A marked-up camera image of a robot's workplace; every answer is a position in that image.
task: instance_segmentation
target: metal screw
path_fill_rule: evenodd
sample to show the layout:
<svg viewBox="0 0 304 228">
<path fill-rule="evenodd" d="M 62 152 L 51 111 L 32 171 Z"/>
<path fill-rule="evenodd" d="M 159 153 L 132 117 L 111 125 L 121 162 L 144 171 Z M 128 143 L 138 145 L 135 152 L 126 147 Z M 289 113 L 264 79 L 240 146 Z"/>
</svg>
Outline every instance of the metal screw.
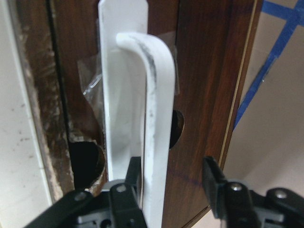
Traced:
<svg viewBox="0 0 304 228">
<path fill-rule="evenodd" d="M 82 192 L 80 192 L 80 193 L 78 193 L 75 197 L 74 197 L 74 199 L 75 199 L 75 201 L 82 201 L 82 200 L 84 200 L 86 198 L 86 194 L 82 191 Z"/>
<path fill-rule="evenodd" d="M 232 183 L 230 186 L 234 191 L 241 191 L 242 190 L 242 185 L 240 185 L 239 183 Z"/>
<path fill-rule="evenodd" d="M 116 188 L 116 191 L 118 191 L 118 192 L 124 192 L 124 191 L 126 191 L 126 190 L 127 190 L 127 188 L 125 187 L 124 184 L 119 185 L 119 186 Z"/>
<path fill-rule="evenodd" d="M 279 199 L 287 198 L 287 194 L 282 190 L 276 190 L 275 191 L 275 196 L 278 197 Z"/>
</svg>

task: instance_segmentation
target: blue tape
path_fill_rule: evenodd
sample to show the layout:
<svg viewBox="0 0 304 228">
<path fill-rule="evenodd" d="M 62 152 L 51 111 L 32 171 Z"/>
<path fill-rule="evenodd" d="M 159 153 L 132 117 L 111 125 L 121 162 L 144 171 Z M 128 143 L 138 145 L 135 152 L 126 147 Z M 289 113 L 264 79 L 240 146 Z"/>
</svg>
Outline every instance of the blue tape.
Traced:
<svg viewBox="0 0 304 228">
<path fill-rule="evenodd" d="M 285 19 L 286 24 L 282 32 L 280 33 L 277 41 L 275 42 L 273 48 L 271 49 L 266 62 L 257 74 L 255 80 L 251 84 L 248 92 L 246 93 L 242 104 L 238 108 L 234 128 L 237 126 L 239 120 L 242 118 L 244 112 L 246 111 L 253 97 L 257 93 L 257 90 L 262 84 L 263 79 L 269 72 L 271 66 L 282 54 L 290 37 L 294 33 L 295 28 L 298 25 L 304 26 L 304 0 L 298 0 L 296 6 L 293 9 L 280 6 L 269 1 L 264 1 L 262 11 L 275 17 Z"/>
</svg>

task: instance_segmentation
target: white surface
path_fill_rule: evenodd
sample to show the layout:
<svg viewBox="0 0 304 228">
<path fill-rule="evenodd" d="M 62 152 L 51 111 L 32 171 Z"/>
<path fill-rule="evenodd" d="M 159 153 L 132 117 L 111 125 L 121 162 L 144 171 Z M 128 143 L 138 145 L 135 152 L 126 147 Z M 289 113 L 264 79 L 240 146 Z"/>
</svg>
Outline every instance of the white surface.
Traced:
<svg viewBox="0 0 304 228">
<path fill-rule="evenodd" d="M 20 228 L 51 200 L 4 0 L 0 31 L 0 227 Z"/>
<path fill-rule="evenodd" d="M 264 63 L 256 56 L 271 49 L 282 27 L 277 21 L 266 15 L 260 18 L 249 73 Z M 275 34 L 272 38 L 268 29 Z M 232 134 L 224 174 L 245 180 L 262 195 L 283 187 L 304 197 L 303 40 L 304 28 L 298 26 Z M 220 226 L 209 212 L 193 227 Z"/>
<path fill-rule="evenodd" d="M 148 227 L 159 228 L 175 86 L 173 58 L 159 38 L 146 34 L 145 0 L 103 0 L 99 13 L 109 180 L 124 178 L 130 157 L 141 156 L 143 213 Z"/>
</svg>

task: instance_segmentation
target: white wall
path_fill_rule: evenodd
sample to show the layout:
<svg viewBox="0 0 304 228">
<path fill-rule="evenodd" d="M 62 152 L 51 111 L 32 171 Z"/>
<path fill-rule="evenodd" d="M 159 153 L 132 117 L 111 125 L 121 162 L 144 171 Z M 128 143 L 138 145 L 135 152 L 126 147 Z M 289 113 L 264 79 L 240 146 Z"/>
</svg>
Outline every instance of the white wall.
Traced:
<svg viewBox="0 0 304 228">
<path fill-rule="evenodd" d="M 0 0 L 0 228 L 20 228 L 50 204 L 7 2 Z"/>
<path fill-rule="evenodd" d="M 244 93 L 284 25 L 282 19 L 261 14 Z M 232 135 L 224 174 L 245 180 L 262 195 L 268 189 L 284 187 L 304 197 L 303 41 L 304 28 L 298 26 Z M 193 227 L 219 225 L 209 212 Z"/>
</svg>

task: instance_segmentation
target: beige floor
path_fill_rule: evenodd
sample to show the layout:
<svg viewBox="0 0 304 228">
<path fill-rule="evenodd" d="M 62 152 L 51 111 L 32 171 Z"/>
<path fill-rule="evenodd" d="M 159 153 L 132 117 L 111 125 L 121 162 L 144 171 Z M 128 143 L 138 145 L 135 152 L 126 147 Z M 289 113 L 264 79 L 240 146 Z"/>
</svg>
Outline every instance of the beige floor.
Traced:
<svg viewBox="0 0 304 228">
<path fill-rule="evenodd" d="M 296 0 L 272 0 L 291 7 Z M 262 13 L 244 91 L 285 21 Z M 298 26 L 233 132 L 224 173 L 256 192 L 285 187 L 304 196 L 304 28 Z M 211 213 L 194 228 L 219 228 Z"/>
</svg>

